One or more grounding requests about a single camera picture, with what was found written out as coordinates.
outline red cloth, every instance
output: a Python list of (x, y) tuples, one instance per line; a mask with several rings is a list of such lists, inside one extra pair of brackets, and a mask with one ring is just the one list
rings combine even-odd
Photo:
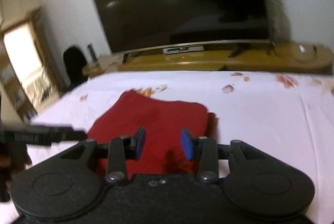
[[(180, 132), (185, 127), (195, 137), (203, 136), (207, 134), (208, 118), (206, 107), (199, 103), (159, 101), (130, 90), (94, 123), (88, 138), (109, 143), (115, 137), (133, 136), (139, 127), (145, 127), (143, 153), (138, 161), (127, 161), (128, 176), (134, 173), (191, 173), (196, 170), (197, 163), (186, 160)], [(106, 161), (102, 160), (99, 165), (104, 169)]]

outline black chair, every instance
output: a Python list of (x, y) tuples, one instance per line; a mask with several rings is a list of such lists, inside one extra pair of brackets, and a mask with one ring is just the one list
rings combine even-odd
[(78, 47), (72, 46), (64, 51), (63, 59), (66, 72), (70, 78), (70, 91), (88, 80), (87, 76), (82, 74), (82, 68), (87, 65), (87, 60)]

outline wooden tv stand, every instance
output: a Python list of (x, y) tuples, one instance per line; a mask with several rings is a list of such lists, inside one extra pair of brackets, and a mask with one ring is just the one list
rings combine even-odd
[(205, 51), (161, 54), (160, 49), (131, 54), (125, 64), (122, 56), (106, 56), (100, 65), (86, 66), (85, 75), (91, 77), (112, 71), (267, 71), (305, 74), (332, 74), (334, 55), (329, 47), (283, 43), (273, 49), (269, 44), (252, 44), (248, 50), (230, 58), (233, 46), (205, 46)]

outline tv screen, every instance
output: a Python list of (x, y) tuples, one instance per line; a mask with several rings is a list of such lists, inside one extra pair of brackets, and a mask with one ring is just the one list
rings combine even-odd
[(95, 0), (112, 52), (268, 39), (264, 0)]

